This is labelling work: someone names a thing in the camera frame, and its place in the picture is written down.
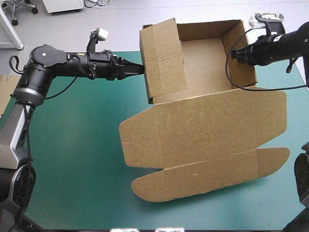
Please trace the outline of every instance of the cable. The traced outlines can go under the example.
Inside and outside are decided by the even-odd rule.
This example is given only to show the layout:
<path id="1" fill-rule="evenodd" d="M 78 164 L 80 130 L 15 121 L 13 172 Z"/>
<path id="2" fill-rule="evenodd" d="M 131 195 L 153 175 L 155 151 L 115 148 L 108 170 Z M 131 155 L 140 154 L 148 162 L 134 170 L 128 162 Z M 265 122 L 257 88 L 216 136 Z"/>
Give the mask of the cable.
<path id="1" fill-rule="evenodd" d="M 45 98 L 45 100 L 52 99 L 52 98 L 54 98 L 54 97 L 59 96 L 59 95 L 62 94 L 63 92 L 65 92 L 68 88 L 70 88 L 70 86 L 74 83 L 74 81 L 76 81 L 76 79 L 77 79 L 77 77 L 75 77 L 75 78 L 71 81 L 71 83 L 69 83 L 69 85 L 68 85 L 64 90 L 62 90 L 61 92 L 59 92 L 59 93 L 57 93 L 57 94 L 55 94 L 55 95 L 53 95 L 53 96 L 50 96 L 50 97 Z"/>
<path id="2" fill-rule="evenodd" d="M 107 2 L 104 2 L 104 0 L 97 0 L 97 1 L 94 1 L 94 0 L 87 0 L 87 4 L 86 4 L 86 1 L 84 0 L 84 5 L 85 7 L 87 8 L 103 8 L 104 6 L 112 3 L 114 0 L 108 0 Z"/>
<path id="3" fill-rule="evenodd" d="M 13 67 L 13 64 L 12 64 L 13 58 L 15 58 L 15 60 L 16 60 L 15 68 Z M 23 73 L 24 70 L 19 70 L 18 69 L 18 66 L 19 66 L 19 58 L 18 58 L 18 56 L 11 56 L 9 58 L 9 66 L 13 70 L 14 73 L 19 74 L 19 75 L 24 75 L 26 77 L 26 79 L 28 80 L 27 75 L 25 73 Z"/>
<path id="4" fill-rule="evenodd" d="M 234 45 L 231 47 L 231 49 L 228 51 L 227 56 L 226 56 L 226 61 L 225 61 L 225 74 L 229 80 L 229 82 L 233 85 L 235 85 L 236 87 L 246 90 L 246 91 L 255 91 L 255 92 L 267 92 L 267 91 L 277 91 L 277 90 L 290 90 L 290 89 L 297 89 L 297 88 L 304 88 L 304 87 L 309 87 L 309 85 L 302 85 L 302 86 L 294 86 L 294 87 L 285 87 L 285 88 L 268 88 L 268 89 L 252 89 L 252 88 L 245 88 L 242 86 L 239 86 L 238 84 L 236 84 L 231 76 L 228 73 L 228 59 L 231 56 L 231 52 L 232 50 L 235 48 L 235 46 L 239 43 L 239 41 L 249 32 L 253 30 L 253 28 L 247 30 L 246 32 L 244 32 L 240 38 L 236 41 L 236 43 L 234 43 Z"/>

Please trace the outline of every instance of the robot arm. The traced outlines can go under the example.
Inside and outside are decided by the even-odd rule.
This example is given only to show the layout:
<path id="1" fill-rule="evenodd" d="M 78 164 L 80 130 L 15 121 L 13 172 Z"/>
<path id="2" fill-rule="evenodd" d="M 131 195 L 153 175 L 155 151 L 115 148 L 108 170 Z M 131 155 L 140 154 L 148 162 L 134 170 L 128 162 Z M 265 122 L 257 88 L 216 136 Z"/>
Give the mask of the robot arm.
<path id="1" fill-rule="evenodd" d="M 242 49 L 232 51 L 232 58 L 249 65 L 266 66 L 276 61 L 290 61 L 286 69 L 291 72 L 292 66 L 299 57 L 304 59 L 306 85 L 309 85 L 309 22 L 298 30 L 285 34 L 282 24 L 283 15 L 279 13 L 254 13 L 250 19 L 253 29 L 266 28 L 267 34 L 258 37 L 257 41 Z M 302 147 L 305 153 L 295 161 L 295 178 L 300 202 L 306 207 L 284 229 L 284 232 L 309 231 L 309 142 Z"/>
<path id="2" fill-rule="evenodd" d="M 13 93 L 17 101 L 0 131 L 0 232 L 42 230 L 23 215 L 36 178 L 24 143 L 32 114 L 43 104 L 53 79 L 73 76 L 122 80 L 144 73 L 144 66 L 118 58 L 111 51 L 95 52 L 96 44 L 106 40 L 107 34 L 103 29 L 91 31 L 86 52 L 37 47 L 24 70 L 18 72 L 21 78 Z"/>

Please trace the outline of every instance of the open cardboard box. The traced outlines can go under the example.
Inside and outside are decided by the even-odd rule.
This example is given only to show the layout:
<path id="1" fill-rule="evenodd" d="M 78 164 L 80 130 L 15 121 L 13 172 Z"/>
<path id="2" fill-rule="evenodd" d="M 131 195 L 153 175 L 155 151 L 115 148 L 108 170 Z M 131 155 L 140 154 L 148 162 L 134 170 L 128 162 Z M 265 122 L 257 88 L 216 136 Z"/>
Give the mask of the open cardboard box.
<path id="1" fill-rule="evenodd" d="M 286 130 L 284 92 L 234 89 L 225 74 L 241 20 L 176 24 L 140 31 L 149 102 L 120 125 L 126 164 L 163 169 L 133 181 L 141 198 L 162 202 L 254 180 L 277 171 L 287 148 L 258 149 Z M 248 45 L 244 37 L 237 47 Z M 229 60 L 241 86 L 256 83 L 253 66 Z"/>

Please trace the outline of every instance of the table surface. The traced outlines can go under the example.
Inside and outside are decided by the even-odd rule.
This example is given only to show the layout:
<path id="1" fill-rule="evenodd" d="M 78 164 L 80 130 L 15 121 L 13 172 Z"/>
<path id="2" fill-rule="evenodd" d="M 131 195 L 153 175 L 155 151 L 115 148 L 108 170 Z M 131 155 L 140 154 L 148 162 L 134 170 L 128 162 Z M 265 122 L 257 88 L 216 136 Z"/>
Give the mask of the table surface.
<path id="1" fill-rule="evenodd" d="M 140 62 L 139 52 L 118 55 Z M 288 62 L 257 67 L 258 86 L 302 85 Z M 58 77 L 49 95 L 72 78 Z M 309 140 L 309 100 L 303 89 L 287 91 L 288 129 L 262 147 L 286 146 L 287 163 L 271 176 L 165 203 L 137 197 L 131 182 L 154 169 L 127 167 L 119 124 L 151 107 L 143 76 L 123 81 L 79 78 L 64 94 L 37 108 L 30 126 L 37 182 L 26 213 L 46 229 L 185 227 L 186 229 L 282 229 L 302 209 L 294 160 Z M 7 119 L 14 102 L 0 121 Z"/>

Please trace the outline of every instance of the chair base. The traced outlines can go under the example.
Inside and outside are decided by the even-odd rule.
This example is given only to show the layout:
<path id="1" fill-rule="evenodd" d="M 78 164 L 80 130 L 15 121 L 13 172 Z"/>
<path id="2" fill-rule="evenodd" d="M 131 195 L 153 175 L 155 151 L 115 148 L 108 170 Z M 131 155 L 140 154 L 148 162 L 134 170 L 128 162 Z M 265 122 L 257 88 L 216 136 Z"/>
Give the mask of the chair base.
<path id="1" fill-rule="evenodd" d="M 30 0 L 5 0 L 1 3 L 1 8 L 3 10 L 6 10 L 6 9 L 11 9 L 12 11 L 12 25 L 13 26 L 17 26 L 18 25 L 18 21 L 17 21 L 17 17 L 16 17 L 16 11 L 17 11 L 17 8 L 19 6 L 25 6 L 25 7 L 28 7 L 28 8 L 31 8 L 31 11 L 33 14 L 37 14 L 38 13 L 38 9 L 35 5 L 32 5 L 32 4 L 29 4 L 30 3 Z"/>

